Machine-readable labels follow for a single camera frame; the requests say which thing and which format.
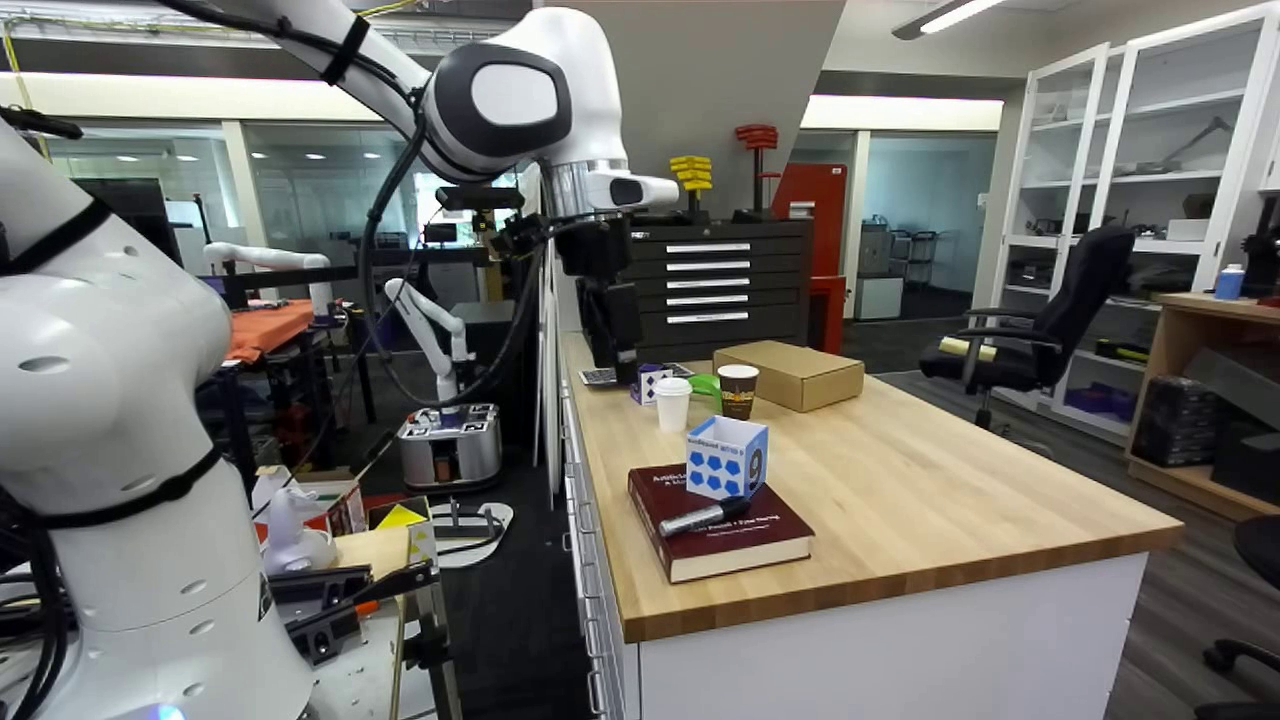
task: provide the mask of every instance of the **wire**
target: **wire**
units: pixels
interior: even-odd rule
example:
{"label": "wire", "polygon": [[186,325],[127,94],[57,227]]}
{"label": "wire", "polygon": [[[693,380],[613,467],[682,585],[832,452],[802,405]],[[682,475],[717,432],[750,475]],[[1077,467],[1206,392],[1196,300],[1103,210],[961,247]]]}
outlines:
{"label": "wire", "polygon": [[30,522],[30,513],[7,495],[7,490],[0,490],[0,513],[20,526],[23,541],[32,541],[32,585],[38,585],[38,597],[39,597],[46,634],[39,634],[39,659],[38,659],[32,681],[30,681],[30,691],[14,711],[14,720],[32,720],[46,707],[46,700],[47,700],[47,691],[52,691],[65,659],[68,659],[68,635],[73,635],[68,608],[73,605],[68,605],[65,585],[59,585],[57,547],[52,547],[47,530]]}
{"label": "wire", "polygon": [[23,97],[23,107],[38,107],[30,78],[23,78],[23,63],[17,61],[17,49],[14,49],[14,35],[7,35],[7,25],[0,25],[0,42],[4,42],[4,63],[7,63],[7,74],[17,80],[17,94]]}
{"label": "wire", "polygon": [[[188,13],[196,22],[207,22],[207,25],[225,25],[225,28],[240,28],[240,33],[261,33],[261,35],[275,35],[275,42],[295,42],[304,49],[316,49],[316,52],[342,52],[342,43],[323,42],[323,35],[314,35],[314,33],[299,33],[292,28],[283,16],[275,25],[263,25],[263,22],[251,22],[251,16],[236,16],[236,13],[225,13],[225,9],[207,9],[207,5],[194,5],[194,0],[159,0],[177,13]],[[362,246],[362,276],[364,276],[364,313],[369,322],[381,322],[377,313],[377,290],[374,290],[374,247],[377,247],[377,227],[394,204],[394,194],[406,186],[409,167],[418,163],[419,149],[430,146],[430,128],[419,122],[419,101],[423,101],[423,87],[411,87],[406,94],[397,74],[390,74],[384,63],[369,61],[369,56],[357,56],[357,67],[377,78],[381,83],[390,83],[418,115],[418,128],[406,146],[406,154],[397,158],[394,171],[384,175],[374,210],[369,210],[369,223],[364,223],[364,246]],[[460,396],[453,396],[453,405],[469,405],[476,401],[482,392],[487,392],[493,383],[499,383],[510,374],[512,374],[512,359],[515,359],[515,347],[527,339],[534,325],[536,325],[536,273],[527,273],[526,282],[526,298],[519,298],[519,307],[515,307],[515,322],[512,322],[512,331],[510,339],[499,344],[499,356],[484,368],[484,376],[463,388]],[[402,374],[390,365],[390,376],[394,383],[402,388],[402,396],[423,405],[423,409],[439,409],[439,401],[423,401],[418,396]]]}

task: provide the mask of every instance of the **cable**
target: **cable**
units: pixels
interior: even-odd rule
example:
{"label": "cable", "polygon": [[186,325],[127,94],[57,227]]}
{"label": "cable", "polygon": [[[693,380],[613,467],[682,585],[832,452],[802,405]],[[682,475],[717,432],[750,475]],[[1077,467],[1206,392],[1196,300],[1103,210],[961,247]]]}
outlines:
{"label": "cable", "polygon": [[[207,9],[207,5],[194,5],[194,0],[159,0],[159,5],[169,5],[169,9],[177,9],[177,13],[188,13],[188,16],[196,16],[196,22],[207,22],[207,25],[225,25],[225,28],[240,28],[240,33],[261,33],[261,35],[275,35],[275,42],[295,42],[295,43],[316,49],[316,52],[342,52],[342,43],[292,28],[283,16],[280,16],[275,25],[263,25],[263,22],[236,16],[236,13],[225,13],[225,9]],[[411,114],[419,107],[423,87],[406,94],[402,80],[397,80],[397,74],[390,74],[384,63],[377,63],[377,61],[369,61],[369,56],[357,56],[357,67],[369,74],[369,78],[377,78],[381,83],[390,83]],[[377,201],[374,201],[374,210],[369,210],[364,247],[362,247],[364,313],[369,313],[369,322],[381,316],[381,313],[377,313],[377,290],[374,290],[374,246],[377,246],[377,227],[381,227],[381,222],[384,222],[384,214],[390,214],[390,204],[394,204],[394,194],[402,187],[402,182],[406,182],[409,167],[418,163],[418,158],[419,158],[418,149],[423,149],[423,146],[430,146],[430,128],[423,128],[423,122],[419,122],[419,114],[418,114],[418,128],[411,128],[406,154],[397,158],[397,167],[384,175],[384,186],[381,186],[381,194],[377,194]],[[536,307],[536,273],[534,273],[527,284],[526,284],[526,298],[519,298],[519,307],[515,307],[515,322],[512,322],[512,331],[510,331],[499,356],[484,368],[484,376],[482,376],[471,388],[463,388],[460,396],[453,396],[453,405],[476,401],[482,392],[487,392],[493,383],[499,383],[499,380],[512,374],[515,347],[527,339],[527,331],[534,331],[534,325],[536,325],[534,307]],[[409,401],[418,401],[418,405],[423,405],[423,409],[439,409],[439,401],[419,401],[419,396],[402,380],[402,374],[397,374],[394,365],[390,365],[390,376],[394,376],[394,383],[397,383]]]}
{"label": "cable", "polygon": [[32,720],[46,707],[46,700],[68,659],[68,635],[73,635],[68,608],[73,605],[59,585],[57,547],[52,547],[47,530],[32,526],[30,513],[4,490],[0,490],[0,513],[20,530],[23,541],[32,541],[32,585],[39,597],[46,634],[39,634],[39,659],[30,681],[30,691],[14,711],[14,720]]}
{"label": "cable", "polygon": [[[377,351],[390,351],[377,325],[381,325],[381,304],[377,304],[377,284],[374,284],[374,247],[377,247],[377,227],[397,196],[397,187],[406,186],[409,167],[418,163],[418,149],[430,140],[430,128],[423,122],[418,124],[418,132],[409,138],[406,154],[397,158],[394,171],[384,175],[374,210],[369,210],[369,222],[364,222],[364,242],[362,242],[362,290],[364,290],[364,325],[369,325],[369,339]],[[512,331],[506,336],[497,359],[482,374],[476,383],[469,383],[463,392],[456,392],[447,405],[471,405],[476,396],[484,396],[487,388],[497,388],[510,374],[512,374],[512,359],[515,359],[515,347],[527,339],[534,325],[536,325],[536,273],[526,282],[526,294],[519,294],[519,304],[515,304],[515,322],[512,322]],[[384,365],[390,368],[390,380],[397,383],[402,396],[409,396],[411,405],[423,405],[423,409],[447,409],[439,401],[423,401],[419,392],[411,392],[397,365]]]}

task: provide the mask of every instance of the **red book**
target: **red book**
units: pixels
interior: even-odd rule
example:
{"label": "red book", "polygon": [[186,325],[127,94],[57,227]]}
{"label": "red book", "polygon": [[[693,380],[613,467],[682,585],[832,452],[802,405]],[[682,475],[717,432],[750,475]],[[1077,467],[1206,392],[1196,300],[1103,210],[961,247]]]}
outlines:
{"label": "red book", "polygon": [[711,505],[686,491],[686,463],[633,467],[629,484],[673,585],[813,555],[813,530],[770,484],[743,515],[682,536],[659,536],[656,526]]}

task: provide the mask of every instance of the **cardboard box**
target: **cardboard box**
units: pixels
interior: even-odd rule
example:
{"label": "cardboard box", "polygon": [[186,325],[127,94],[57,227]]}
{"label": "cardboard box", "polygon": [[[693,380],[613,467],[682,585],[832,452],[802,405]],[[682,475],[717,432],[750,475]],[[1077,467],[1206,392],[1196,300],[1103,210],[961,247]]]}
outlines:
{"label": "cardboard box", "polygon": [[688,432],[686,491],[730,499],[757,495],[770,475],[770,430],[734,418],[709,418]]}
{"label": "cardboard box", "polygon": [[760,368],[757,396],[785,405],[792,413],[813,413],[866,396],[866,365],[797,344],[734,344],[717,351],[721,365]]}

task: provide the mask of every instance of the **small box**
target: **small box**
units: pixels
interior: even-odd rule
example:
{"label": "small box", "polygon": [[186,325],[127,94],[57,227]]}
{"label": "small box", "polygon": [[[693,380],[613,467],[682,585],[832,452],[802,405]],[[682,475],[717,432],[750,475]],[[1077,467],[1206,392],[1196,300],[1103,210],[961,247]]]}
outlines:
{"label": "small box", "polygon": [[1207,222],[1170,222],[1165,242],[1170,246],[1206,246]]}
{"label": "small box", "polygon": [[640,380],[635,380],[635,388],[633,388],[633,401],[645,405],[645,409],[653,409],[653,388],[656,388],[659,380],[673,380],[673,376],[678,376],[673,368],[640,365]]}
{"label": "small box", "polygon": [[797,344],[734,344],[717,351],[721,365],[760,368],[757,396],[785,405],[792,413],[813,413],[866,396],[866,365]]}
{"label": "small box", "polygon": [[770,479],[770,430],[709,418],[688,432],[686,491],[730,499],[751,495]]}
{"label": "small box", "polygon": [[1133,457],[1165,467],[1207,463],[1219,422],[1223,405],[1206,383],[1161,376],[1147,383]]}

